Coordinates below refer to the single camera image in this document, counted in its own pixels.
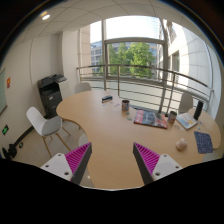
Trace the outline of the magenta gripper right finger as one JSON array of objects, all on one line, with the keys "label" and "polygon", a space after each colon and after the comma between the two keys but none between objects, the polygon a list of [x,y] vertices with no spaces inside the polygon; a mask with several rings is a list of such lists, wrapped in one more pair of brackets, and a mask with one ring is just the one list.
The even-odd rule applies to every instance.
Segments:
[{"label": "magenta gripper right finger", "polygon": [[168,154],[159,155],[138,143],[133,144],[133,154],[145,185],[182,169]]}]

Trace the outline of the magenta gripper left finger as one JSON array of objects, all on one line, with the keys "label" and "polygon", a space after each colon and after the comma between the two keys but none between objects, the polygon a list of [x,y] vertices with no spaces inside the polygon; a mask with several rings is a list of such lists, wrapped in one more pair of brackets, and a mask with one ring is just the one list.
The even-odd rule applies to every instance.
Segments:
[{"label": "magenta gripper left finger", "polygon": [[92,154],[92,144],[86,143],[67,154],[57,153],[42,169],[79,185]]}]

